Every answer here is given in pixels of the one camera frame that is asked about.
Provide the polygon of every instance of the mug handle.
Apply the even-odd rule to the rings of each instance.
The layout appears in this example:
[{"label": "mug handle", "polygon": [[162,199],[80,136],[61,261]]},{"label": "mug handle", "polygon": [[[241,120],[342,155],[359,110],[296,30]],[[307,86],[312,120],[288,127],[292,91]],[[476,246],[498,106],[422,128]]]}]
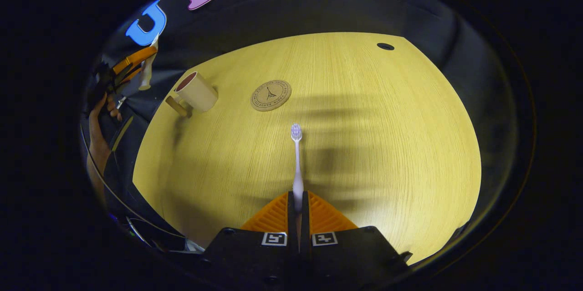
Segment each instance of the mug handle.
[{"label": "mug handle", "polygon": [[173,108],[177,113],[179,113],[179,115],[181,115],[182,117],[187,117],[188,116],[188,111],[186,111],[186,109],[181,106],[179,104],[181,98],[179,95],[176,96],[176,98],[173,98],[172,96],[168,96],[166,98],[166,103],[168,103],[168,105]]}]

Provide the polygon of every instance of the table surface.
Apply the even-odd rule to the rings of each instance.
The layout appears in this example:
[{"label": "table surface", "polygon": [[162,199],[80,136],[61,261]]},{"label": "table surface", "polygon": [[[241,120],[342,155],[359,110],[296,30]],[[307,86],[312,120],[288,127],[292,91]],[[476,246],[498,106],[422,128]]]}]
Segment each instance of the table surface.
[{"label": "table surface", "polygon": [[[395,49],[383,50],[381,42]],[[409,264],[438,251],[469,220],[481,181],[476,134],[446,78],[405,38],[292,36],[190,71],[213,84],[219,100],[190,118],[162,102],[133,182],[160,216],[201,246],[291,190],[292,123],[304,135],[305,189],[356,225],[377,226],[398,252],[413,253]],[[275,79],[290,84],[291,98],[273,111],[254,110],[254,90]]]}]

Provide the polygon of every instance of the cup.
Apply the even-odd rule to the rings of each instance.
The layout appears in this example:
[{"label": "cup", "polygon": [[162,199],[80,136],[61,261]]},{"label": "cup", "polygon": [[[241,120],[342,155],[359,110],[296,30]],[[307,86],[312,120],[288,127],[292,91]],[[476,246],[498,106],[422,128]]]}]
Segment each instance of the cup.
[{"label": "cup", "polygon": [[183,117],[188,116],[188,111],[181,106],[181,100],[184,100],[196,111],[206,112],[219,99],[216,90],[197,71],[190,73],[183,79],[174,91],[176,96],[168,96],[166,103]]}]

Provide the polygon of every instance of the coaster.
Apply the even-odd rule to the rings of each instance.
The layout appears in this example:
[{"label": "coaster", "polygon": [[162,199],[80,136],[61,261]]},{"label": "coaster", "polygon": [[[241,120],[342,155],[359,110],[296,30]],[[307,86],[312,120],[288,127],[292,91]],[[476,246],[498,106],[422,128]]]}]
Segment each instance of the coaster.
[{"label": "coaster", "polygon": [[253,92],[251,106],[257,111],[270,111],[281,107],[290,95],[292,87],[286,81],[269,81]]}]

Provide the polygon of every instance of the white toothbrush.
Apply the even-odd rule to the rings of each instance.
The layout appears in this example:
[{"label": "white toothbrush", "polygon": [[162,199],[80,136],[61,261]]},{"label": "white toothbrush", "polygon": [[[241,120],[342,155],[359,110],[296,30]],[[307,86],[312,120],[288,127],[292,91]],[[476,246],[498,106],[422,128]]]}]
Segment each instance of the white toothbrush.
[{"label": "white toothbrush", "polygon": [[293,198],[296,212],[302,211],[302,194],[304,194],[304,181],[300,170],[300,140],[302,139],[302,128],[297,123],[291,126],[291,139],[296,142],[296,176],[293,179]]}]

